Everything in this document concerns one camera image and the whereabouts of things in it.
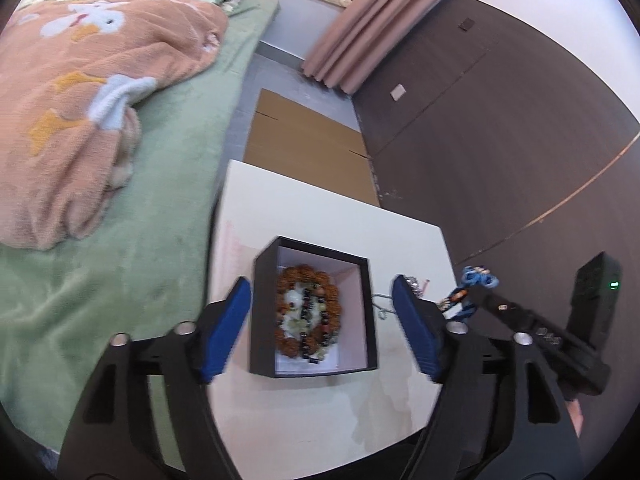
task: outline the table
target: table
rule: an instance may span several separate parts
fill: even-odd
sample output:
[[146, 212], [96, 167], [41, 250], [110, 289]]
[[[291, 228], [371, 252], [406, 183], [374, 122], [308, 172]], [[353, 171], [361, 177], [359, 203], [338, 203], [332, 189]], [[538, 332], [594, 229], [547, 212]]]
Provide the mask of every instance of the table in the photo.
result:
[[[283, 202], [312, 203], [296, 213]], [[369, 259], [373, 293], [396, 274], [429, 280], [437, 301], [455, 288], [436, 226], [232, 160], [212, 237], [209, 301], [222, 300], [276, 236]], [[378, 302], [391, 308], [388, 300]], [[272, 379], [248, 372], [248, 319], [225, 373], [208, 387], [220, 435], [243, 480], [291, 480], [359, 460], [423, 428], [440, 386], [420, 374], [393, 314], [376, 316], [378, 370]]]

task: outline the curtain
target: curtain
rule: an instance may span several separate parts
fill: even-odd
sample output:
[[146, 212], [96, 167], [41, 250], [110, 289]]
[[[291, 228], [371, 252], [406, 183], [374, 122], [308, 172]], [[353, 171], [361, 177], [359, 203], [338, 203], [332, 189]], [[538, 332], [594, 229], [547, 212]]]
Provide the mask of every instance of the curtain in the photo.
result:
[[440, 0], [354, 0], [302, 65], [308, 77], [353, 94]]

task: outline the dark brown wall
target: dark brown wall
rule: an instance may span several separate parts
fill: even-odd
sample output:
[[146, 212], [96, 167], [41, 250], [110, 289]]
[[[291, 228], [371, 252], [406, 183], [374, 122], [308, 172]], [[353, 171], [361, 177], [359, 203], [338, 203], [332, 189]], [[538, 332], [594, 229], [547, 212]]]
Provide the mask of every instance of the dark brown wall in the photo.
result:
[[[475, 24], [464, 32], [467, 18]], [[396, 103], [389, 92], [398, 83], [407, 94]], [[606, 166], [640, 124], [571, 53], [477, 0], [443, 0], [354, 104], [381, 204], [440, 226], [456, 272], [486, 264], [501, 294], [564, 324], [575, 271], [602, 250], [621, 261], [604, 354], [613, 375], [606, 393], [581, 399], [581, 446], [593, 466], [640, 400], [640, 146], [542, 223], [509, 236]], [[488, 330], [492, 321], [478, 314], [473, 324]]]

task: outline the box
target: box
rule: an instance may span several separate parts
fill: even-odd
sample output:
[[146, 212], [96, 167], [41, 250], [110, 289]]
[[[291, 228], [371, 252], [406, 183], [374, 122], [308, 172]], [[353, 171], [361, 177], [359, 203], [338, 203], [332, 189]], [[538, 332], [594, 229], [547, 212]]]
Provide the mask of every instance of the box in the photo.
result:
[[362, 135], [262, 90], [244, 162], [380, 206]]
[[[337, 342], [319, 364], [288, 358], [276, 349], [276, 282], [285, 267], [307, 264], [324, 270], [342, 305]], [[276, 238], [254, 261], [249, 371], [273, 378], [345, 374], [378, 368], [369, 261], [331, 249]]]

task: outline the green bed sheet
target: green bed sheet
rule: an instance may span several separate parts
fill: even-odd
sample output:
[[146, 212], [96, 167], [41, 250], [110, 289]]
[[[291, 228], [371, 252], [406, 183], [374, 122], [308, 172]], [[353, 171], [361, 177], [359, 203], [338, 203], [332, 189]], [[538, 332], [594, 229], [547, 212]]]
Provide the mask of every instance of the green bed sheet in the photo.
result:
[[215, 64], [137, 106], [134, 174], [98, 230], [49, 251], [0, 245], [0, 400], [60, 449], [116, 332], [158, 336], [203, 306], [213, 185], [242, 79], [277, 0], [242, 0]]

